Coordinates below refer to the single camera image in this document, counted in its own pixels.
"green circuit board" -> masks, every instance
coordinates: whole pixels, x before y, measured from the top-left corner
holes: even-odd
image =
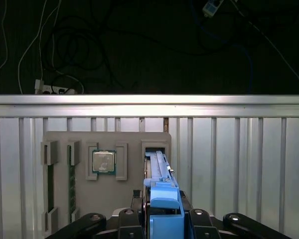
[[[68,167],[69,167],[69,223],[72,222],[72,213],[76,209],[75,198],[75,166],[71,165],[72,147],[68,145]]]

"blue cable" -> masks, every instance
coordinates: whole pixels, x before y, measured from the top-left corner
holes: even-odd
[[[196,14],[196,11],[195,11],[195,8],[194,8],[194,5],[193,5],[193,0],[189,0],[190,1],[190,9],[191,9],[191,12],[192,12],[192,15],[193,15],[193,18],[194,18],[194,21],[195,23],[200,27],[200,29],[205,32],[207,35],[209,35],[211,38],[214,38],[218,41],[220,41],[221,43],[223,44],[226,44],[227,41],[223,40],[222,38],[220,38],[219,36],[207,31],[200,23],[199,23],[199,20],[198,20],[198,16]],[[238,44],[233,44],[232,45],[233,47],[236,47],[240,50],[242,50],[246,57],[248,58],[249,60],[249,65],[250,65],[250,79],[249,79],[249,86],[248,86],[248,94],[251,93],[251,89],[252,89],[252,83],[253,83],[253,78],[254,78],[254,64],[253,64],[253,60],[251,59],[250,55],[248,54],[248,51],[247,49],[242,46],[242,45],[238,45]]]

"power plug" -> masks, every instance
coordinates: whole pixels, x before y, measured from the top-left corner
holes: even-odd
[[[203,13],[205,14],[205,17],[213,17],[223,1],[224,0],[209,0],[203,7]]]

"electrical outlet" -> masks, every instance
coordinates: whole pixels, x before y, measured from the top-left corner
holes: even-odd
[[[68,88],[53,86],[53,90],[54,90],[54,92],[56,94],[62,95],[62,94],[64,94],[64,92],[66,92],[68,90]],[[43,88],[42,88],[42,93],[46,94],[47,92],[49,92],[50,94],[52,94],[51,86],[44,85]],[[70,89],[66,94],[67,95],[76,95],[77,92],[74,89]]]
[[[63,95],[68,88],[65,87],[58,87],[58,86],[53,86],[53,91],[51,89],[51,86],[45,85],[44,81],[42,80],[35,80],[35,94],[36,95],[41,95],[41,94],[57,94],[57,95]],[[77,92],[74,89],[70,89],[66,92],[66,95],[76,95]]]

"white cable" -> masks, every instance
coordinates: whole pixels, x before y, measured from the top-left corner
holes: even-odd
[[[4,30],[4,20],[5,20],[5,15],[6,15],[6,9],[7,9],[7,0],[4,0],[4,12],[3,12],[2,20],[1,20],[1,27],[2,27],[2,32],[3,32],[4,45],[5,45],[5,60],[0,65],[0,69],[6,64],[6,62],[8,60],[8,44],[6,42],[6,36],[5,36],[5,30]]]
[[[43,67],[42,67],[42,57],[41,57],[41,38],[42,38],[42,31],[44,29],[44,26],[48,22],[49,18],[52,16],[52,14],[58,9],[59,5],[50,13],[50,15],[47,17],[45,20],[44,24],[42,25],[41,32],[40,32],[40,37],[39,37],[39,55],[40,55],[40,67],[41,67],[41,80],[43,78]]]
[[[21,59],[20,59],[20,61],[18,63],[18,74],[17,74],[17,76],[18,76],[19,89],[20,89],[20,92],[21,92],[22,95],[23,95],[23,92],[22,92],[22,87],[21,87],[21,82],[20,82],[20,65],[21,65],[21,62],[22,62],[24,56],[26,55],[26,53],[28,52],[28,50],[30,49],[30,47],[33,45],[33,43],[36,41],[36,39],[38,38],[38,36],[40,34],[41,26],[42,26],[42,19],[43,19],[43,15],[44,15],[44,10],[45,10],[45,6],[46,6],[46,2],[47,2],[47,0],[45,0],[44,5],[43,5],[38,33],[35,36],[35,38],[32,40],[32,42],[30,43],[30,45],[28,46],[28,48],[25,50],[24,54],[21,56]]]
[[[242,16],[245,17],[245,15],[239,10],[237,4],[234,2],[234,0],[230,0],[230,2],[234,5],[235,9],[238,11],[238,13]],[[271,44],[271,46],[278,52],[278,54],[281,56],[281,58],[283,59],[283,61],[286,63],[286,65],[289,67],[289,69],[294,73],[294,75],[298,78],[299,81],[299,75],[297,74],[297,72],[292,68],[292,66],[289,64],[289,62],[285,59],[285,57],[283,56],[283,54],[280,52],[280,50],[275,46],[275,44],[270,41],[270,39],[259,29],[257,28],[252,22],[248,21],[248,23],[253,26],[258,32],[260,32],[260,34],[262,34],[264,36],[264,38]]]
[[[49,20],[49,18],[52,16],[52,14],[56,11],[56,15],[55,15],[55,20],[54,20],[54,24],[53,24],[53,27],[55,27],[56,25],[56,21],[58,19],[58,16],[59,16],[59,11],[60,11],[60,7],[61,7],[61,3],[62,3],[62,0],[59,0],[59,3],[58,3],[58,6],[50,13],[50,15],[47,17],[46,21],[44,22],[44,24],[42,25],[42,29],[41,29],[41,32],[40,32],[40,37],[39,37],[39,54],[40,54],[40,66],[41,66],[41,80],[43,78],[43,67],[42,67],[42,58],[41,58],[41,37],[42,37],[42,32],[43,32],[43,28],[45,27],[47,21]],[[52,34],[52,66],[54,67],[54,34]],[[84,93],[84,86],[83,84],[81,83],[81,81],[79,81],[78,79],[76,79],[75,77],[73,76],[70,76],[70,75],[67,75],[67,74],[64,74],[60,71],[56,71],[57,73],[59,73],[60,75],[64,75],[66,77],[69,77],[77,82],[80,83],[81,87],[82,87],[82,94]]]

